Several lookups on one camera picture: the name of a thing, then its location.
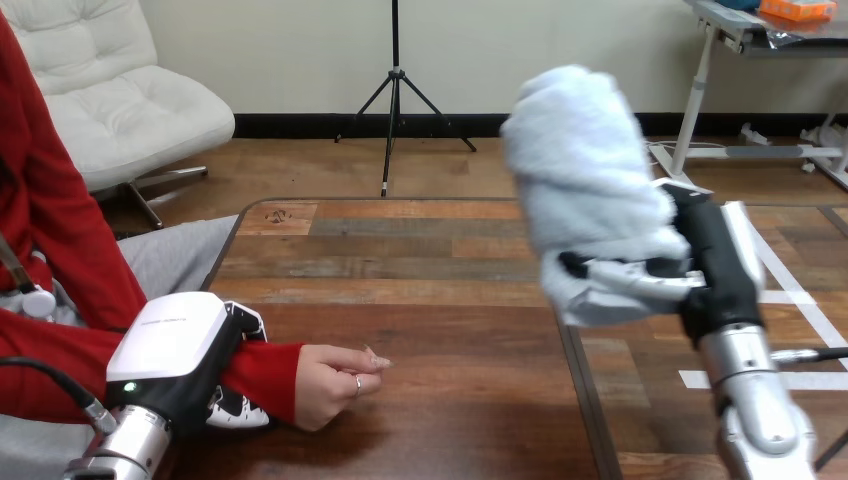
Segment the chair base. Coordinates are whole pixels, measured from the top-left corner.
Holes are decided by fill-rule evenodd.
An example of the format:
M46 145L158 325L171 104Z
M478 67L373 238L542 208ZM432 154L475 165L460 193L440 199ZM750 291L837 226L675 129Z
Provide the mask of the chair base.
M126 183L123 187L129 193L129 196L135 200L139 207L141 207L142 212L144 212L144 216L150 221L154 230L161 230L165 228L164 222L156 215L156 212L150 208L150 205L147 203L147 200L141 196L142 188L152 187L154 185L160 185L166 182L172 182L174 180L182 180L185 178L191 177L205 177L209 175L209 169L206 167L192 167L192 168L183 168L180 170L173 170L170 172L165 172L162 175L156 175L153 177L144 177L133 180L132 182Z

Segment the fingernail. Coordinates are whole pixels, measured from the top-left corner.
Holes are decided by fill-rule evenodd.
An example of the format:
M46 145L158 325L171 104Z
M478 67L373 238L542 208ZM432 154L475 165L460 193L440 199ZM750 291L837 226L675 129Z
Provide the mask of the fingernail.
M371 362L374 364L375 367L380 369L392 368L395 366L395 362L383 357L371 357Z

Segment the red sweater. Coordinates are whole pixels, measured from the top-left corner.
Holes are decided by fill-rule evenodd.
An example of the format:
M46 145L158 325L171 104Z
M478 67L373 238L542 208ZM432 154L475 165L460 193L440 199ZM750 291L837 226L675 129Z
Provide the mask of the red sweater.
M0 310L0 357L23 355L61 368L101 400L106 365L147 301L99 206L53 127L47 105L0 15L0 231L42 288L56 278L89 329ZM49 263L32 255L33 246ZM0 267L0 291L15 289ZM223 382L270 415L292 422L300 345L245 343ZM84 417L39 372L0 368L0 414L60 423Z

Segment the white towel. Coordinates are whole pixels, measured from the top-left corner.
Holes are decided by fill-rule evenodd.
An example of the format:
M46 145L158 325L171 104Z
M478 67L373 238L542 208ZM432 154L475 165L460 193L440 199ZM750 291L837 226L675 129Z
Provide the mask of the white towel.
M603 326L666 313L672 304L620 295L572 277L562 252L628 262L685 260L670 226L674 203L653 180L644 140L609 75L579 66L549 71L521 89L501 130L541 283L560 319Z

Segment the white wall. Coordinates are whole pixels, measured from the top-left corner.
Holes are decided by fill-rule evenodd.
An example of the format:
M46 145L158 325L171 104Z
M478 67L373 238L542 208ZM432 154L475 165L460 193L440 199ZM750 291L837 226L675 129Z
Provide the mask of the white wall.
M391 67L390 0L141 2L160 63L238 113L352 113ZM637 112L681 112L703 45L682 0L400 3L401 64L447 113L508 112L524 80L568 63L615 75ZM722 47L704 111L824 112L842 78L848 60L752 61ZM426 113L410 93L403 110Z

